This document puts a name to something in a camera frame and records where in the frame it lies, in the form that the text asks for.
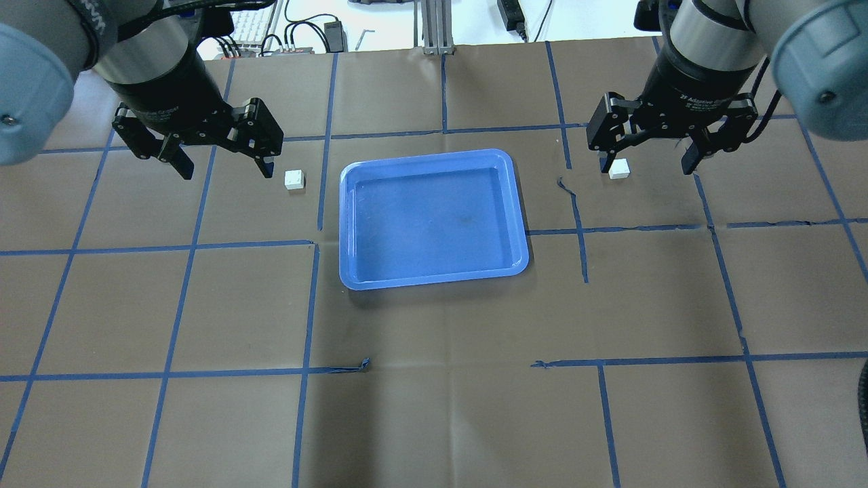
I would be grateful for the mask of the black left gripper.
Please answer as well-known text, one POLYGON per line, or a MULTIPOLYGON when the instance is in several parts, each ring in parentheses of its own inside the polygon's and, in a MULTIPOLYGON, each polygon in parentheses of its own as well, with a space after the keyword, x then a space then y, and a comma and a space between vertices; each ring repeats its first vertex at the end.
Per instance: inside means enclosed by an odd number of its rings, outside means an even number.
POLYGON ((112 127, 137 158, 156 158, 191 180, 195 165, 182 142, 217 144, 251 158, 264 178, 273 177, 284 142, 278 121, 258 97, 231 111, 204 62, 181 61, 155 79, 108 86, 122 102, 112 127))

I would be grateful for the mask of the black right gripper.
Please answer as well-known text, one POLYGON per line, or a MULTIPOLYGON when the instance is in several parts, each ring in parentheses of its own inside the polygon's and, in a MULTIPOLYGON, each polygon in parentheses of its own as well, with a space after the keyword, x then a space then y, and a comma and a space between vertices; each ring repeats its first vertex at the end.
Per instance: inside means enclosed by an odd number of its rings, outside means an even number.
POLYGON ((616 92, 601 97, 588 123, 588 148, 596 152, 605 174, 626 148, 650 139, 689 136, 692 142, 681 165, 685 175, 692 175, 703 159, 721 150, 735 151, 746 141, 757 108, 750 93, 735 95, 735 72, 697 67, 685 72, 675 64, 654 65, 637 100, 616 92), (711 131, 708 126, 722 115, 722 126, 711 131))

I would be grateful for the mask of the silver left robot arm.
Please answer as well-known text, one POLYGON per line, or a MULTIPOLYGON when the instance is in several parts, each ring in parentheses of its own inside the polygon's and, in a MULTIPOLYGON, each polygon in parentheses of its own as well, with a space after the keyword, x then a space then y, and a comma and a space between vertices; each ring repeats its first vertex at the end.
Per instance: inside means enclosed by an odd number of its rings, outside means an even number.
POLYGON ((112 127, 133 154, 185 180, 185 147, 217 146, 254 161, 266 178, 284 133, 257 97, 235 108, 209 75, 180 15, 257 10, 269 1, 3 1, 3 165, 39 154, 67 115, 81 72, 93 69, 120 99, 112 127))

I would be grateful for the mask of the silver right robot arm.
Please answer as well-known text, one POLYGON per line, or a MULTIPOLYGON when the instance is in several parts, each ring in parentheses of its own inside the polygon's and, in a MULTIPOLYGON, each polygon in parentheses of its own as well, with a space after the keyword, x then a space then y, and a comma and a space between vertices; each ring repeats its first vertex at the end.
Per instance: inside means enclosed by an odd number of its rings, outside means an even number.
POLYGON ((866 139, 865 1, 639 1, 633 25, 663 43, 641 95, 602 96, 587 127, 599 170, 650 139, 691 141, 685 175, 754 141, 781 99, 806 129, 866 139))

